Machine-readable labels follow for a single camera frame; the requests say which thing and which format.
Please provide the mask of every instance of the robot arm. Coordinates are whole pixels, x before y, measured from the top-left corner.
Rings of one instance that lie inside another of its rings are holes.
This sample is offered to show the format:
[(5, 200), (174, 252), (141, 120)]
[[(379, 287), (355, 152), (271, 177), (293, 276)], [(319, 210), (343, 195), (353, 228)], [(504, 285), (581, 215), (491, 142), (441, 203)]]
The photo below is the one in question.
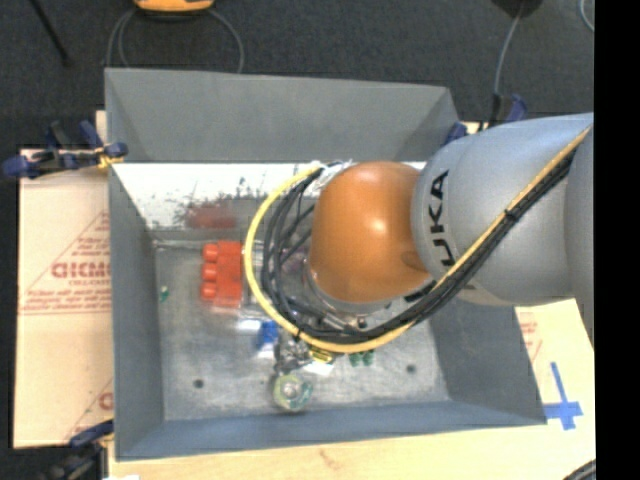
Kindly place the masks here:
[[(453, 297), (495, 305), (575, 297), (593, 341), (592, 163), (585, 114), (457, 139), (422, 171), (362, 163), (318, 187), (327, 169), (312, 168), (256, 214), (245, 247), (250, 287), (278, 325), (324, 357), (382, 346)], [(317, 200), (305, 199), (309, 190)], [(267, 213), (258, 280), (250, 251)], [(309, 237), (292, 288), (286, 262)]]

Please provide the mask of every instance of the small green object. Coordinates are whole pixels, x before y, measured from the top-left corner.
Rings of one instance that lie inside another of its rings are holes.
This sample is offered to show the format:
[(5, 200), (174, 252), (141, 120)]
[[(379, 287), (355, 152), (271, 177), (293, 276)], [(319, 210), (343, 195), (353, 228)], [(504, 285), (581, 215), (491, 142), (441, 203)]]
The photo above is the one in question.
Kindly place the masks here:
[(373, 364), (373, 359), (375, 357), (375, 351), (374, 350), (367, 350), (363, 355), (362, 355), (362, 363), (365, 366), (371, 366)]
[(356, 366), (360, 366), (360, 363), (362, 362), (362, 352), (356, 352), (354, 354), (349, 354), (349, 362), (351, 363), (351, 366), (353, 366), (354, 368)]
[(160, 302), (164, 302), (169, 298), (169, 288), (163, 286), (160, 288)]

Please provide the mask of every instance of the blue object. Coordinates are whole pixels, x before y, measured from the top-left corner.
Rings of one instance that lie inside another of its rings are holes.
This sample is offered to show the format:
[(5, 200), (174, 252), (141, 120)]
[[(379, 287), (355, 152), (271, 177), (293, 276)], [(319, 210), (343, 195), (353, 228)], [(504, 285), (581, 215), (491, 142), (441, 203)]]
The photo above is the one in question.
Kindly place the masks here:
[(560, 370), (556, 363), (551, 363), (551, 371), (556, 380), (556, 386), (560, 392), (560, 402), (555, 404), (544, 404), (544, 413), (547, 419), (558, 418), (562, 423), (563, 430), (572, 430), (576, 428), (573, 418), (582, 416), (582, 408), (578, 402), (569, 402), (565, 393), (562, 379), (560, 378)]
[(101, 437), (107, 436), (109, 434), (113, 434), (114, 424), (113, 420), (107, 420), (102, 423), (98, 423), (97, 425), (88, 428), (79, 434), (76, 434), (69, 441), (69, 446), (71, 448), (82, 448)]
[(278, 339), (278, 324), (273, 320), (268, 320), (260, 324), (260, 330), (258, 331), (258, 337), (256, 339), (256, 348), (258, 350), (264, 348), (266, 345), (275, 344)]
[(511, 95), (511, 107), (504, 121), (512, 123), (514, 121), (522, 121), (527, 117), (527, 105), (524, 100), (517, 94)]
[(444, 140), (443, 146), (449, 144), (450, 142), (453, 142), (454, 140), (464, 137), (465, 135), (467, 135), (467, 131), (468, 130), (465, 124), (461, 123), (460, 121), (456, 121), (451, 127), (451, 130), (449, 130), (449, 134)]

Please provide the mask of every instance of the black floor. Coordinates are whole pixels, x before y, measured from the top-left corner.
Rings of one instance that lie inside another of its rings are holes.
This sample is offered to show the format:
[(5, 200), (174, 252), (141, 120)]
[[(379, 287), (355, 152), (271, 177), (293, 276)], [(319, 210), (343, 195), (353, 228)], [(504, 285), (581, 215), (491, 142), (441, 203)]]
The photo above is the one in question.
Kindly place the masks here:
[[(0, 0), (0, 160), (42, 144), (53, 120), (72, 132), (102, 107), (109, 38), (132, 8), (131, 0), (38, 1), (73, 64), (63, 65), (30, 0)], [(220, 0), (215, 10), (242, 38), (245, 73), (443, 85), (467, 120), (490, 117), (496, 85), (524, 98), (530, 117), (594, 110), (595, 0)], [(210, 16), (159, 23), (134, 15), (122, 48), (134, 66), (235, 71), (239, 60), (233, 36)], [(109, 62), (122, 64), (117, 48)], [(0, 479), (23, 480), (64, 450), (10, 450), (13, 183), (0, 185), (0, 205)]]

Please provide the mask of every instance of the red plastic object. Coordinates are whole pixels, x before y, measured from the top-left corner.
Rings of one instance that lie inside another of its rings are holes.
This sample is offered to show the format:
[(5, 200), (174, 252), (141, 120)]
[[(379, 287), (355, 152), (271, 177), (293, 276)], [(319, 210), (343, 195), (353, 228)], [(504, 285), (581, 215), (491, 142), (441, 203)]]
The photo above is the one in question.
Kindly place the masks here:
[(221, 240), (206, 244), (202, 256), (200, 295), (214, 306), (238, 308), (242, 304), (242, 243)]
[(202, 280), (215, 281), (218, 278), (218, 266), (215, 263), (202, 264)]
[(204, 282), (200, 285), (200, 298), (202, 300), (214, 301), (216, 300), (216, 283)]
[(202, 259), (210, 263), (215, 263), (218, 259), (218, 253), (218, 244), (206, 244), (202, 248)]

